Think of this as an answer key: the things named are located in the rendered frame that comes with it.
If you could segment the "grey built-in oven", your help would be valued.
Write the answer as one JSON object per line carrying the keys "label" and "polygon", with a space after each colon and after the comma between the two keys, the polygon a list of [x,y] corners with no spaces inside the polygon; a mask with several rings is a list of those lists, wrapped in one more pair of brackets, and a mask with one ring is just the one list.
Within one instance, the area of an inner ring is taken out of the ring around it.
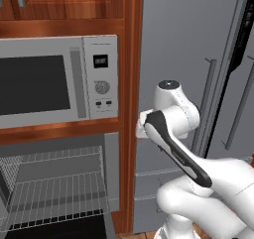
{"label": "grey built-in oven", "polygon": [[[104,221],[112,222],[111,213],[119,209],[119,136],[116,133],[2,146],[0,159],[95,146],[102,147],[103,171],[101,173],[109,207],[108,212],[101,215],[104,216]],[[18,182],[9,186],[0,172],[0,211],[6,209],[7,201],[16,183]]]}

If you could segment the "wooden cupboard door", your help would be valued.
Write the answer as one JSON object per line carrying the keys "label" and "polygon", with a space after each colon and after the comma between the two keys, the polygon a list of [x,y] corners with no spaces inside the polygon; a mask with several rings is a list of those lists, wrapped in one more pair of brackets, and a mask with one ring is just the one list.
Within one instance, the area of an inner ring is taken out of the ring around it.
{"label": "wooden cupboard door", "polygon": [[124,0],[11,0],[18,20],[121,19]]}
{"label": "wooden cupboard door", "polygon": [[0,21],[13,21],[14,19],[11,0],[0,0]]}

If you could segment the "grey fridge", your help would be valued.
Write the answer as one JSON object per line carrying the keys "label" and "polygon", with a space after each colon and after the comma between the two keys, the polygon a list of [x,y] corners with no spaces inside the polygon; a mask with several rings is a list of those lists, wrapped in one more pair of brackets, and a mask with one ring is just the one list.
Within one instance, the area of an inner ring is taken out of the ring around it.
{"label": "grey fridge", "polygon": [[[254,83],[230,150],[225,144],[254,58],[254,0],[144,0],[138,111],[154,107],[159,82],[175,80],[199,113],[209,70],[217,60],[198,137],[194,130],[182,143],[196,156],[238,159],[254,155]],[[136,232],[155,233],[167,220],[157,191],[185,173],[150,139],[136,147],[134,224]]]}

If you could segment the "grey microwave oven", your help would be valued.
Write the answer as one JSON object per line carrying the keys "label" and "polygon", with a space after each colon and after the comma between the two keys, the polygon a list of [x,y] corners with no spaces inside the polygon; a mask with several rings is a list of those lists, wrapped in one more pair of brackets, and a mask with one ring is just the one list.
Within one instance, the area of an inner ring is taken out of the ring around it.
{"label": "grey microwave oven", "polygon": [[[86,117],[77,117],[70,49],[79,48]],[[0,39],[0,129],[118,116],[117,37]]]}

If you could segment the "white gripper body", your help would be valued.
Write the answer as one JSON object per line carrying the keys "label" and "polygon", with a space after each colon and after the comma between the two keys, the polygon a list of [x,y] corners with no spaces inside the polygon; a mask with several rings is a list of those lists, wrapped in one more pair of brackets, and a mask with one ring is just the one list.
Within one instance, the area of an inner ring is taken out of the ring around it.
{"label": "white gripper body", "polygon": [[138,118],[138,121],[137,121],[137,124],[136,124],[136,137],[138,139],[147,138],[147,134],[146,134],[145,129],[144,129],[144,124],[145,124],[145,121],[147,119],[147,116],[152,112],[153,112],[153,110],[150,109],[150,110],[142,111],[139,114],[139,118]]}

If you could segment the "wooden cabinet frame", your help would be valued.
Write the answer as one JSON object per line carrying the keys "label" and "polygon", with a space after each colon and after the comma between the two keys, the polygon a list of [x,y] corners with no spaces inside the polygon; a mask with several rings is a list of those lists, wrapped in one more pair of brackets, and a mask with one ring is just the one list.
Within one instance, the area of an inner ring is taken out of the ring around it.
{"label": "wooden cabinet frame", "polygon": [[118,19],[22,20],[17,0],[15,19],[0,21],[0,38],[106,35],[118,36],[118,97],[116,119],[80,121],[0,130],[0,146],[107,132],[119,134],[119,209],[111,214],[115,232],[130,233],[133,223],[135,125],[143,0],[122,0]]}

